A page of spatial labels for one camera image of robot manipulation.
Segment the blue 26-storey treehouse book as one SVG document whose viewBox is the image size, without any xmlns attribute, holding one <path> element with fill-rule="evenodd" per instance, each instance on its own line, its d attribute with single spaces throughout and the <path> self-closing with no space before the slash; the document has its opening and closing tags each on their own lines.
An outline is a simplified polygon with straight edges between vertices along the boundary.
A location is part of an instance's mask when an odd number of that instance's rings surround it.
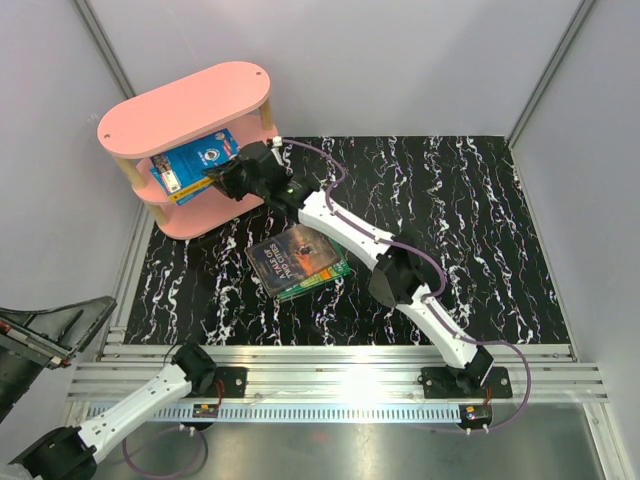
<svg viewBox="0 0 640 480">
<path fill-rule="evenodd" d="M 169 200 L 176 205 L 189 202 L 213 183 L 211 178 L 193 171 L 160 172 L 156 167 L 152 167 L 150 173 L 159 182 Z"/>
</svg>

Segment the blue back-cover book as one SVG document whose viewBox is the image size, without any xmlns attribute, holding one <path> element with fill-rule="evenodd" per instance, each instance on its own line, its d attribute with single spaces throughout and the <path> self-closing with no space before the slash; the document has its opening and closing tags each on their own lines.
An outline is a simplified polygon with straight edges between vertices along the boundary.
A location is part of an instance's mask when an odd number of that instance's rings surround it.
<svg viewBox="0 0 640 480">
<path fill-rule="evenodd" d="M 193 171 L 205 176 L 205 169 L 225 163 L 237 153 L 236 140 L 228 129 L 222 129 L 153 156 L 151 168 L 160 172 Z"/>
</svg>

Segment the dark Tale of Two Cities book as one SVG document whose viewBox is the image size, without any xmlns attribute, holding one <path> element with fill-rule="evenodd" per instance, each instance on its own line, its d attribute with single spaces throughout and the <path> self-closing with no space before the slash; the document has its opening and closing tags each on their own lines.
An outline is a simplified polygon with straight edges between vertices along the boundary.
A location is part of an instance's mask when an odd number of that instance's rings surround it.
<svg viewBox="0 0 640 480">
<path fill-rule="evenodd" d="M 270 297 L 341 260 L 338 248 L 327 236 L 301 224 L 247 247 L 245 254 Z"/>
</svg>

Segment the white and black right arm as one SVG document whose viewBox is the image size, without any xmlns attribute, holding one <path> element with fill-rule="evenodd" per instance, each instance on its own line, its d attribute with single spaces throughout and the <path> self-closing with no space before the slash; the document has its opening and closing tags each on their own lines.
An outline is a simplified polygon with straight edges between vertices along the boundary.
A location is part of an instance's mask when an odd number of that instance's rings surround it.
<svg viewBox="0 0 640 480">
<path fill-rule="evenodd" d="M 442 268 L 413 246 L 405 234 L 392 234 L 359 218 L 335 202 L 330 187 L 295 174 L 285 166 L 276 140 L 242 147 L 226 163 L 205 174 L 223 195 L 239 201 L 247 195 L 310 227 L 355 255 L 370 272 L 370 294 L 409 318 L 438 349 L 458 393 L 475 397 L 489 384 L 493 356 L 467 336 L 439 298 L 446 279 Z"/>
</svg>

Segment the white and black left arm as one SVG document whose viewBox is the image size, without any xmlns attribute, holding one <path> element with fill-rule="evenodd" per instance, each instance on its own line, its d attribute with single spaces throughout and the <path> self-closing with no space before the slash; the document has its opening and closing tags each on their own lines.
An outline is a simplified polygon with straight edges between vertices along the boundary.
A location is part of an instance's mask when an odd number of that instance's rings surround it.
<svg viewBox="0 0 640 480">
<path fill-rule="evenodd" d="M 46 369 L 65 368 L 117 306 L 101 296 L 43 310 L 1 311 L 1 414 L 14 408 Z M 90 479 L 98 465 L 163 407 L 215 385 L 217 365 L 196 343 L 180 346 L 145 385 L 77 426 L 51 430 L 1 467 L 4 479 Z"/>
</svg>

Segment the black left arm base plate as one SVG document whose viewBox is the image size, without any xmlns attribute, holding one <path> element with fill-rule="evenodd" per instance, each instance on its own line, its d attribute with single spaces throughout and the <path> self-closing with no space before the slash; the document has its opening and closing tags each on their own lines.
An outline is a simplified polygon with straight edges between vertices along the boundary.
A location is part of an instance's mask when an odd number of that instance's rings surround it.
<svg viewBox="0 0 640 480">
<path fill-rule="evenodd" d="M 223 398 L 242 399 L 247 387 L 248 369 L 245 367 L 222 366 L 216 369 L 214 383 L 208 390 L 210 397 L 221 393 Z"/>
</svg>

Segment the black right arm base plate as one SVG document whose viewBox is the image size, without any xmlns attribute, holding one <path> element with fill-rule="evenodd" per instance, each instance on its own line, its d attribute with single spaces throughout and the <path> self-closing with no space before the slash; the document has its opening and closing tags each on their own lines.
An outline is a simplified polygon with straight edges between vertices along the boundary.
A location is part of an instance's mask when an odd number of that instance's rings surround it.
<svg viewBox="0 0 640 480">
<path fill-rule="evenodd" d="M 510 399 L 513 390 L 504 367 L 493 367 L 483 383 L 466 376 L 456 375 L 448 367 L 423 367 L 417 378 L 425 399 Z"/>
</svg>

